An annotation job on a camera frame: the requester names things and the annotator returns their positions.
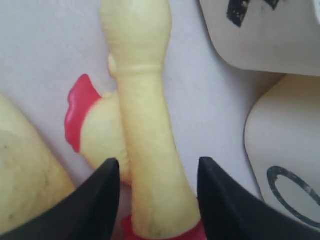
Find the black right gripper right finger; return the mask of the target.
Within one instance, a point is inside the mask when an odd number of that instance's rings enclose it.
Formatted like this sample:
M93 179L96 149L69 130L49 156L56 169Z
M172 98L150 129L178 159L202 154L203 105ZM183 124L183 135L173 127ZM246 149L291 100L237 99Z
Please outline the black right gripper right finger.
M318 240L319 231L253 196L212 158L198 163L197 194L209 240Z

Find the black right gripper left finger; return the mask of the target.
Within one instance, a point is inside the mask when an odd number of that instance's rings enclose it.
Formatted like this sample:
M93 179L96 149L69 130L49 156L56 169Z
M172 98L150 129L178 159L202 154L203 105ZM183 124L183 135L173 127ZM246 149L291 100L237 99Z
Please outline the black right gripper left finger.
M120 203L120 168L106 160L80 187L2 240L109 240Z

